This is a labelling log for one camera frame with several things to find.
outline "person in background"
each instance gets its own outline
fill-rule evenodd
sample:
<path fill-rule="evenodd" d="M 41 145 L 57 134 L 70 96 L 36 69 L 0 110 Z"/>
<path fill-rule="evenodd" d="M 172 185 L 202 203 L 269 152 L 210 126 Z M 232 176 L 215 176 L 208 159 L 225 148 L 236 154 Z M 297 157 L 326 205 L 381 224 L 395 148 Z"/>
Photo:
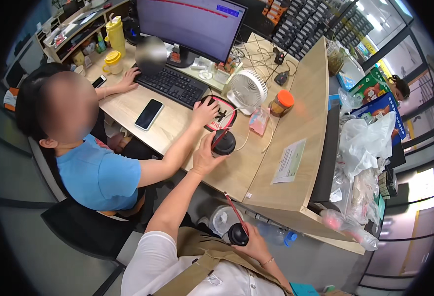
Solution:
<path fill-rule="evenodd" d="M 122 296 L 292 295 L 256 227 L 246 223 L 249 242 L 242 247 L 228 246 L 208 227 L 182 226 L 197 186 L 227 157 L 212 156 L 214 135 L 201 140 L 193 168 L 149 221 L 125 269 Z"/>
<path fill-rule="evenodd" d="M 117 85 L 94 90 L 65 65 L 48 63 L 23 81 L 17 97 L 18 128 L 40 145 L 62 191 L 79 204 L 111 215 L 137 213 L 144 203 L 140 188 L 173 176 L 218 110 L 217 102 L 197 102 L 188 128 L 161 160 L 149 159 L 152 152 L 144 144 L 133 148 L 133 158 L 115 154 L 106 145 L 103 120 L 96 120 L 98 100 L 136 89 L 133 79 L 138 73 L 132 68 Z M 90 129 L 92 134 L 84 134 Z M 102 131 L 101 139 L 94 136 L 95 130 Z M 140 149 L 144 156 L 137 155 Z"/>
<path fill-rule="evenodd" d="M 403 101 L 409 98 L 410 90 L 409 85 L 398 75 L 393 75 L 388 78 L 388 87 L 395 96 L 397 101 Z"/>

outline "black hair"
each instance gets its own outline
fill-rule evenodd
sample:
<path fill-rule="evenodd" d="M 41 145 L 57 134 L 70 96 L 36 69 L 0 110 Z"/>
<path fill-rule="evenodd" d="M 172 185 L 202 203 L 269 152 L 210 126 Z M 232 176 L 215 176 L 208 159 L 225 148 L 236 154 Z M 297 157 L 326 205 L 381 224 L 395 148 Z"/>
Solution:
<path fill-rule="evenodd" d="M 70 71 L 69 68 L 61 63 L 51 62 L 43 64 L 26 77 L 19 88 L 15 110 L 16 123 L 21 132 L 33 138 L 37 143 L 39 143 L 41 139 L 48 139 L 47 134 L 39 125 L 37 116 L 37 106 L 43 103 L 43 97 L 40 91 L 41 87 L 46 83 L 49 77 L 66 71 Z M 57 185 L 66 197 L 70 197 L 71 195 L 67 192 L 60 177 L 54 149 L 44 148 L 41 145 L 39 145 L 39 147 L 41 148 L 42 155 L 44 155 Z"/>
<path fill-rule="evenodd" d="M 393 83 L 396 84 L 396 88 L 399 89 L 401 94 L 403 95 L 403 98 L 408 98 L 411 90 L 409 89 L 409 85 L 401 79 L 398 75 L 393 75 L 390 77 L 390 80 L 393 81 Z"/>

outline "blue bottle cap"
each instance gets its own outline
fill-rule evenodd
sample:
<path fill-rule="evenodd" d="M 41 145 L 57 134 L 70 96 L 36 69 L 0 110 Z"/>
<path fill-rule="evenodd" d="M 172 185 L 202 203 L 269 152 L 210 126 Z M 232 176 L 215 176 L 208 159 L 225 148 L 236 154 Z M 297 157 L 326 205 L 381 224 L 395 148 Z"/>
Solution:
<path fill-rule="evenodd" d="M 297 239 L 297 234 L 295 234 L 294 232 L 290 231 L 286 237 L 284 238 L 284 244 L 289 248 L 291 245 L 289 244 L 290 242 L 293 242 Z"/>

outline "wooden partition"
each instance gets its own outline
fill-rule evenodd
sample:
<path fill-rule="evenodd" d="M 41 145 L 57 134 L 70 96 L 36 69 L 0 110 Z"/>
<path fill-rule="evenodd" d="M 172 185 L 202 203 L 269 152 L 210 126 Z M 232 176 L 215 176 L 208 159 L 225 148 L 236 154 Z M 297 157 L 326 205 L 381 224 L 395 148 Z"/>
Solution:
<path fill-rule="evenodd" d="M 290 88 L 295 105 L 279 120 L 273 141 L 249 187 L 250 194 L 247 196 L 250 197 L 242 203 L 296 231 L 332 241 L 342 240 L 348 244 L 348 241 L 353 242 L 351 238 L 326 228 L 321 223 L 321 217 L 307 209 L 324 145 L 329 102 L 328 79 L 327 50 L 323 37 L 299 62 Z M 284 149 L 302 139 L 306 139 L 306 142 L 294 181 L 271 184 Z"/>

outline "hand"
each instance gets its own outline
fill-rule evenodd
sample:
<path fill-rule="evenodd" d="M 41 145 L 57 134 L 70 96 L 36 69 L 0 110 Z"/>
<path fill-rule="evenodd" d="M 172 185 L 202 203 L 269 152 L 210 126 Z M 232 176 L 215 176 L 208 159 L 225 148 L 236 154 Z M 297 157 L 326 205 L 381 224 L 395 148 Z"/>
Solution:
<path fill-rule="evenodd" d="M 214 139 L 215 132 L 212 132 L 200 140 L 199 149 L 194 152 L 194 166 L 191 171 L 205 176 L 210 173 L 219 163 L 223 162 L 228 155 L 219 156 L 217 158 L 212 156 L 210 146 L 212 146 L 212 139 Z"/>
<path fill-rule="evenodd" d="M 208 106 L 209 101 L 210 97 L 206 98 L 202 104 L 200 101 L 194 103 L 194 109 L 192 112 L 192 125 L 204 127 L 209 123 L 210 120 L 212 120 L 212 118 L 218 115 L 218 101 L 215 100 L 215 102 Z"/>
<path fill-rule="evenodd" d="M 126 71 L 125 75 L 123 75 L 123 79 L 115 86 L 113 86 L 115 87 L 116 92 L 128 92 L 136 89 L 138 87 L 138 84 L 134 82 L 134 78 L 140 73 L 141 72 L 138 67 L 131 68 Z"/>
<path fill-rule="evenodd" d="M 272 256 L 268 251 L 265 239 L 258 232 L 256 226 L 251 225 L 248 222 L 244 222 L 248 228 L 248 244 L 244 247 L 232 245 L 238 251 L 245 253 L 249 257 L 252 257 L 260 264 L 265 264 L 271 260 Z"/>

